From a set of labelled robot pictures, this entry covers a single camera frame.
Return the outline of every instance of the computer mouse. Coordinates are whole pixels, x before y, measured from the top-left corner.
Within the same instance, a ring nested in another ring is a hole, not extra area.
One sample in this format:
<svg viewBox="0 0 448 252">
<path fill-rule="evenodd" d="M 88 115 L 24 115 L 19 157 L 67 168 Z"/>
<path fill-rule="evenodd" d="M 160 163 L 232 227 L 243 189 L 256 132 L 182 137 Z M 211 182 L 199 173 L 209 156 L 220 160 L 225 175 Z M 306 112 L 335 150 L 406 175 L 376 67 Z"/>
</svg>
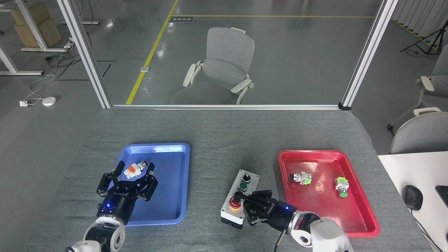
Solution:
<svg viewBox="0 0 448 252">
<path fill-rule="evenodd" d="M 406 185 L 403 188 L 403 200 L 408 208 L 418 211 L 422 208 L 423 194 L 415 186 Z"/>
</svg>

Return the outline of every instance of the green push button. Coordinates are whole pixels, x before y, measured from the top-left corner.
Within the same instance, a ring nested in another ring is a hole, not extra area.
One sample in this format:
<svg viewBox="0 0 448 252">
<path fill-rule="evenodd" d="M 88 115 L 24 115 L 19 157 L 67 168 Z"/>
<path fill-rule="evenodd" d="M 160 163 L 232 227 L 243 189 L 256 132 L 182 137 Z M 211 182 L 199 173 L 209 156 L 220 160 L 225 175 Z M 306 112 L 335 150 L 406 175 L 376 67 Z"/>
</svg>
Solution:
<svg viewBox="0 0 448 252">
<path fill-rule="evenodd" d="M 246 191 L 246 190 L 247 190 L 247 184 L 244 183 L 244 182 L 241 182 L 240 185 L 239 185 L 238 187 L 239 187 L 239 189 L 240 189 L 241 191 Z"/>
</svg>

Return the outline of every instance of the control box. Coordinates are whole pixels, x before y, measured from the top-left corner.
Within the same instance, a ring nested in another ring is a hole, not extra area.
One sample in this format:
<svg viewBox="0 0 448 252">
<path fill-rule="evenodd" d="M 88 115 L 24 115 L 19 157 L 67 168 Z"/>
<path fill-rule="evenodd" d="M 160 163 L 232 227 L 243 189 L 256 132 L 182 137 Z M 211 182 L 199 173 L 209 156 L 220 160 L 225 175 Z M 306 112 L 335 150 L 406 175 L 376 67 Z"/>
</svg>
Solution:
<svg viewBox="0 0 448 252">
<path fill-rule="evenodd" d="M 238 175 L 227 194 L 227 198 L 224 201 L 223 207 L 221 208 L 222 222 L 238 229 L 243 228 L 243 223 L 246 219 L 242 206 L 244 200 L 241 200 L 240 202 L 234 199 L 233 195 L 237 191 L 241 191 L 245 195 L 252 194 L 253 191 L 257 190 L 259 180 L 260 176 L 255 173 L 245 170 L 240 170 L 238 172 Z"/>
</svg>

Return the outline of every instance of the round white device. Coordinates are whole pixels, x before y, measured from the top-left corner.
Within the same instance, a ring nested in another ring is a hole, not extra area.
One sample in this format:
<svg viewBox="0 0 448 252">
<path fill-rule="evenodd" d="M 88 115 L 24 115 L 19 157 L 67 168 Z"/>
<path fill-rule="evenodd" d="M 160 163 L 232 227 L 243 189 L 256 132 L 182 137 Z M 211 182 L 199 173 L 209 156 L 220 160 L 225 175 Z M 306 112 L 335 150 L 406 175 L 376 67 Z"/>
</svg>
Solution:
<svg viewBox="0 0 448 252">
<path fill-rule="evenodd" d="M 47 97 L 42 101 L 42 104 L 44 106 L 51 106 L 55 103 L 56 103 L 56 98 L 54 98 L 54 97 Z"/>
</svg>

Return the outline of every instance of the robotic arm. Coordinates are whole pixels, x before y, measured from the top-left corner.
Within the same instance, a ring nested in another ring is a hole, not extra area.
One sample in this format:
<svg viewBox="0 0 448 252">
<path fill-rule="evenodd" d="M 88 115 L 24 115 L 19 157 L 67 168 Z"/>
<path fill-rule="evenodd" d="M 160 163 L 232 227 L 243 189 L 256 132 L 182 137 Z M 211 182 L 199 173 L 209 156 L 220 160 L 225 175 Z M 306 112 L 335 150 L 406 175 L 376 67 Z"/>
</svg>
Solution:
<svg viewBox="0 0 448 252">
<path fill-rule="evenodd" d="M 97 206 L 98 219 L 87 229 L 84 240 L 67 247 L 66 252 L 117 252 L 123 246 L 125 225 L 131 217 L 135 201 L 137 198 L 149 201 L 158 184 L 153 163 L 148 165 L 142 177 L 134 181 L 119 180 L 124 167 L 125 163 L 120 161 L 114 171 L 103 174 L 96 191 L 104 198 Z"/>
<path fill-rule="evenodd" d="M 250 226 L 262 222 L 281 232 L 274 251 L 286 233 L 300 245 L 312 247 L 313 252 L 353 252 L 347 235 L 334 220 L 298 211 L 293 205 L 273 199 L 271 190 L 254 191 L 247 196 L 237 191 L 234 197 L 244 200 L 244 214 Z"/>
</svg>

